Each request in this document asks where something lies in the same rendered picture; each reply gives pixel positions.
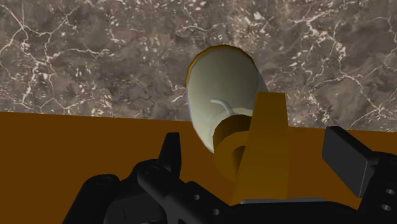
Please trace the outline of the yellow mug with white inside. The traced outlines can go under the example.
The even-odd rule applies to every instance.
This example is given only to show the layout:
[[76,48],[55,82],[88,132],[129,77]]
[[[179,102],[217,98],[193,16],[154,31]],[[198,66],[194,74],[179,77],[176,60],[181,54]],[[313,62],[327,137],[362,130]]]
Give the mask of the yellow mug with white inside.
[[234,46],[209,47],[189,65],[186,89],[195,132],[233,182],[230,203],[289,201],[285,95],[268,91],[253,59]]

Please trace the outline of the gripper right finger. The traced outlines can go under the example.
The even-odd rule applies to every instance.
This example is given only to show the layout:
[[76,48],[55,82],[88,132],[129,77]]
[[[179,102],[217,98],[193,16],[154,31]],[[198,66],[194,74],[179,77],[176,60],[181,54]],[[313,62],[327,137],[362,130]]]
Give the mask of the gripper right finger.
[[397,155],[373,151],[342,127],[327,127],[322,158],[361,199],[353,209],[336,202],[323,202],[321,211],[333,214],[367,215],[397,224]]

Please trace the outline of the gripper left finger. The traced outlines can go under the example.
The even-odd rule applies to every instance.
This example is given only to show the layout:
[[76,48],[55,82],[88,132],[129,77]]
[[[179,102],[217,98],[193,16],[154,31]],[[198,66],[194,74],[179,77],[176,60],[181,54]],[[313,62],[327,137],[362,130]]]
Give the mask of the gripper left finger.
[[231,207],[199,184],[183,182],[179,134],[166,134],[157,159],[87,179],[62,224],[235,224]]

